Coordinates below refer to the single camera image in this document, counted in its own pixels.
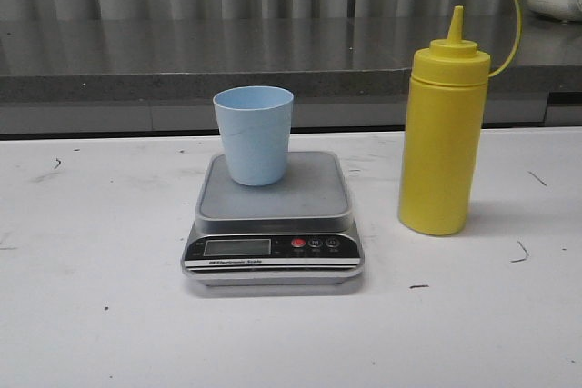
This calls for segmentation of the yellow squeeze bottle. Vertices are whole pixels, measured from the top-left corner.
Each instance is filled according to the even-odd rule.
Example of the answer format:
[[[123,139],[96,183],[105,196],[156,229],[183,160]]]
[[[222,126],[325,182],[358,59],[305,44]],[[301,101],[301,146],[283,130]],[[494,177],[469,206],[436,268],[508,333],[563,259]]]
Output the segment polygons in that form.
[[[414,54],[406,105],[398,219],[428,235],[466,224],[490,78],[513,61],[523,14],[519,2],[512,48],[501,66],[463,36],[464,8],[454,8],[447,36]]]

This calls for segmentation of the light blue plastic cup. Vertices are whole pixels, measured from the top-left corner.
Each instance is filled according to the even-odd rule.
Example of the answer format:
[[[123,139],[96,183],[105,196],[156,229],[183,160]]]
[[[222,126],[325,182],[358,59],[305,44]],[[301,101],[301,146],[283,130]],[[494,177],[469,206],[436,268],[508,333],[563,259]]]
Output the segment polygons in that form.
[[[278,182],[286,172],[294,95],[275,86],[227,89],[213,99],[231,178],[242,185]]]

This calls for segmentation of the silver electronic kitchen scale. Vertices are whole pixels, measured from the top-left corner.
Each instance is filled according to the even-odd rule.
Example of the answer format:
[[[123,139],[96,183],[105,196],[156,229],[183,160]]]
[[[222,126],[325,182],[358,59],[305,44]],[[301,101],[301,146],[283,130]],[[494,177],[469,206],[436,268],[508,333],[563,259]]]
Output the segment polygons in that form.
[[[337,156],[288,155],[285,176],[265,186],[231,179],[212,158],[181,259],[206,286],[341,284],[361,274],[365,254]]]

